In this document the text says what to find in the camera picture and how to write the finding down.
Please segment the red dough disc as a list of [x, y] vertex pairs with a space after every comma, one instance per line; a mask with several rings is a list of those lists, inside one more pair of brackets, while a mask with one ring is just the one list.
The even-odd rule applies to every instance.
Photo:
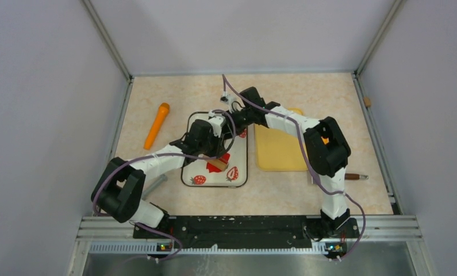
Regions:
[[229, 166], [230, 153], [223, 154], [218, 159], [210, 159], [206, 161], [206, 169], [208, 173], [220, 173], [225, 171]]

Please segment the wooden double-ended rolling pin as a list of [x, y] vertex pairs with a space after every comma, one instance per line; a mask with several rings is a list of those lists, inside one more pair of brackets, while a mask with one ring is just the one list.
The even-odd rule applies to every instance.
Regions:
[[225, 171], [227, 168], [228, 164], [219, 159], [208, 160], [206, 164], [206, 169], [209, 173], [220, 173]]

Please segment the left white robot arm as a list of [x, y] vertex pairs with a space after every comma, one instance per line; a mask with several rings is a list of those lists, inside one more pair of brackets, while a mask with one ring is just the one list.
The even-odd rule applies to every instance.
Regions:
[[215, 160], [223, 156], [225, 141], [235, 136], [236, 127], [231, 118], [197, 119], [180, 139], [156, 152], [128, 161], [113, 158], [92, 192], [94, 212], [99, 216], [109, 215], [119, 223], [144, 224], [154, 237], [165, 236], [169, 229], [167, 212], [142, 199], [144, 184], [197, 159]]

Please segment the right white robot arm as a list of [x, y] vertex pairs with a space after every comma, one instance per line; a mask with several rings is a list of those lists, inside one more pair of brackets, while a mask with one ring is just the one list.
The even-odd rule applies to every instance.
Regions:
[[244, 106], [225, 115], [228, 129], [238, 132], [252, 124], [276, 129], [298, 139], [313, 181], [323, 191], [322, 231], [336, 237], [350, 217], [346, 202], [345, 173], [351, 149], [333, 117], [305, 117], [276, 102], [266, 103], [255, 87], [238, 94]]

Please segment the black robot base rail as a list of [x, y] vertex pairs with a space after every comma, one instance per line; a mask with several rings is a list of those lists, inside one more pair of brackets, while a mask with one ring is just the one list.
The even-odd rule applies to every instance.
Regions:
[[161, 222], [159, 232], [177, 238], [188, 249], [310, 248], [326, 239], [357, 238], [357, 220], [334, 230], [320, 216], [176, 216]]

